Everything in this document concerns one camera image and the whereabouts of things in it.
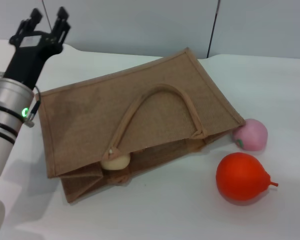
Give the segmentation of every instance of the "jute bag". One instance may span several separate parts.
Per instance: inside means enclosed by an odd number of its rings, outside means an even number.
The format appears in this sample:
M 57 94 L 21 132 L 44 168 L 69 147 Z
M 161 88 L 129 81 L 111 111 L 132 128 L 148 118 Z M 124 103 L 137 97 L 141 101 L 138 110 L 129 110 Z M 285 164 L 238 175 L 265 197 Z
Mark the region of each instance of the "jute bag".
M 245 123 L 191 51 L 42 94 L 47 176 L 67 201 L 167 163 Z M 101 160 L 131 154 L 123 170 Z

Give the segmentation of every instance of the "white table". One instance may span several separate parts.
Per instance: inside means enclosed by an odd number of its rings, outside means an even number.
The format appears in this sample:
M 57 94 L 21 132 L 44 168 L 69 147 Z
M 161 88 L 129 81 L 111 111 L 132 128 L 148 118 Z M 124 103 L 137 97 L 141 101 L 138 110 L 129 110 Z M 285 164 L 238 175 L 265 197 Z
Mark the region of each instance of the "white table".
M 14 48 L 0 40 L 0 71 Z M 134 67 L 158 57 L 83 52 L 65 45 L 38 80 L 42 91 Z M 0 240 L 300 240 L 300 59 L 218 55 L 200 60 L 244 118 L 268 129 L 257 158 L 279 183 L 254 204 L 218 193 L 216 168 L 238 152 L 228 136 L 135 177 L 128 186 L 66 202 L 58 179 L 47 179 L 38 116 L 23 126 L 0 178 L 6 213 Z

